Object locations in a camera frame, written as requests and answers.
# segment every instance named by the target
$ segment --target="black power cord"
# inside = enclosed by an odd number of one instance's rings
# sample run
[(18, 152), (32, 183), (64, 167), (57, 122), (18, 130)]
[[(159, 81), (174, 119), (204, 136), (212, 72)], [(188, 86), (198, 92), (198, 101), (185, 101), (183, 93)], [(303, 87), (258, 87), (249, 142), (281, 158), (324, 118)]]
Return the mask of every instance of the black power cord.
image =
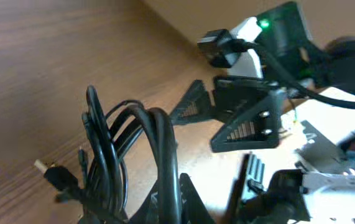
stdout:
[[(127, 169), (123, 157), (144, 131), (152, 149), (158, 170), (158, 215), (160, 223), (181, 223), (182, 201), (178, 183), (176, 142), (172, 123), (160, 108), (144, 109), (137, 100), (126, 100), (104, 116), (96, 90), (89, 86), (86, 92), (88, 112), (82, 114), (87, 137), (94, 156), (85, 185), (85, 197), (98, 202), (110, 215), (127, 219)], [(108, 128), (109, 118), (120, 107), (127, 106)], [(129, 117), (131, 121), (115, 139)], [(84, 203), (85, 216), (93, 211)]]
[(297, 89), (300, 93), (323, 103), (355, 110), (355, 102), (329, 98), (301, 86), (301, 84), (299, 84), (296, 79), (294, 79), (294, 77), (292, 77), (291, 74), (289, 74), (289, 72), (278, 62), (278, 60), (275, 59), (275, 57), (263, 46), (252, 42), (246, 42), (243, 39), (233, 39), (230, 41), (232, 43), (227, 43), (226, 45), (231, 44), (233, 52), (246, 52), (249, 49), (254, 49), (256, 53), (258, 53), (264, 59), (265, 63), (278, 73), (281, 81), (290, 87)]

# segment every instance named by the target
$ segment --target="wooden surface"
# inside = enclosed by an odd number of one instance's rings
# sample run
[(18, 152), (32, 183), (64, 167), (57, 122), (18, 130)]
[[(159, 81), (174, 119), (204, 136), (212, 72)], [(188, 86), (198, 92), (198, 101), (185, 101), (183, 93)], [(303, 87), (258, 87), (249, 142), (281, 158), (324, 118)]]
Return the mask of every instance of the wooden surface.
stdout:
[[(0, 0), (0, 223), (76, 223), (81, 206), (55, 204), (34, 161), (80, 176), (87, 85), (105, 110), (136, 98), (170, 111), (194, 79), (215, 74), (195, 52), (138, 0)], [(212, 156), (208, 126), (177, 129), (181, 171)], [(146, 142), (127, 166), (131, 215), (155, 180)]]

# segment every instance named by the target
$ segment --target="green light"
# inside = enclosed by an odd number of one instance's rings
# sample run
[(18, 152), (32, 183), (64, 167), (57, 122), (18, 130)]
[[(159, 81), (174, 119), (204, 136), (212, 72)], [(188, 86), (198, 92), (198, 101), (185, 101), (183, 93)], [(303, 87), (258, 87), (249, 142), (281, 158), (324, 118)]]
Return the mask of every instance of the green light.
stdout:
[(262, 29), (268, 28), (270, 26), (270, 22), (267, 19), (260, 20), (259, 24)]

